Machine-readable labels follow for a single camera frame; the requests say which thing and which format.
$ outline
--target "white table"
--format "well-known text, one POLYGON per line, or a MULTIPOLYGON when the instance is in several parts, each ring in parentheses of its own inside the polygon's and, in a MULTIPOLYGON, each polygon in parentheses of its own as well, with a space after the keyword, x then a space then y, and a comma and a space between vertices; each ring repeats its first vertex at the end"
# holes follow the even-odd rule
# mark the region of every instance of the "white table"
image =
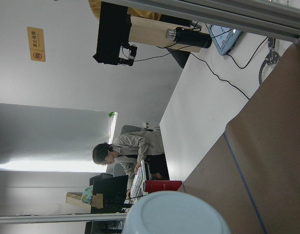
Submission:
MULTIPOLYGON (((291 5, 300 8, 300 1, 291 5)), ((244 66, 264 38, 243 33, 229 54, 244 66)), ((277 40, 275 50, 282 55, 290 44, 277 40)), ((259 69, 268 51, 265 43, 243 70, 228 56, 220 56, 214 44, 196 56, 207 61, 221 79, 231 81, 250 98, 259 87, 259 69)), ((273 67, 265 67, 263 77, 267 77, 273 67)), ((242 93, 219 81, 205 63, 189 57, 160 122, 171 180, 185 180, 190 175, 224 132, 226 124, 246 103, 242 93)))

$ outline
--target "man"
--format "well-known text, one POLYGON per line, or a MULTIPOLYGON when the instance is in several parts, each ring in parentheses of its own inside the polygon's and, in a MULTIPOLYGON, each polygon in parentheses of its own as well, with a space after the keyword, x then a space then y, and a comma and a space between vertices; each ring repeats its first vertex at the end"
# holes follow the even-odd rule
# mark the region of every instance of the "man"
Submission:
POLYGON ((102 143, 93 149, 94 163, 100 165, 120 163, 123 166, 129 176, 127 197, 130 197, 132 182, 141 160, 150 160, 153 179, 168 179, 161 131, 122 134, 113 141, 113 144, 102 143))

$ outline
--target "red cylinder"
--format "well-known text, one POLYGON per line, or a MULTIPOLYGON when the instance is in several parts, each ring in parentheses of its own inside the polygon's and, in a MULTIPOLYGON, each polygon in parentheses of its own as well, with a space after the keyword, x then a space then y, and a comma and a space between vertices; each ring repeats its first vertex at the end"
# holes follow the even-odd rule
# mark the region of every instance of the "red cylinder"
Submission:
POLYGON ((157 191, 177 191, 183 183, 180 180, 146 180, 144 191, 148 193, 157 191))

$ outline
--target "sign on wall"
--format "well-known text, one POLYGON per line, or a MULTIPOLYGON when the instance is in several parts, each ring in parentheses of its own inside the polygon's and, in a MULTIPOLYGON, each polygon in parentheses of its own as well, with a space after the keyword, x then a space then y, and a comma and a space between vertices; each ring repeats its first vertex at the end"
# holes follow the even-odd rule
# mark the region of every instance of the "sign on wall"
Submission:
POLYGON ((43 29, 27 27, 27 30, 31 60, 45 62, 43 29))

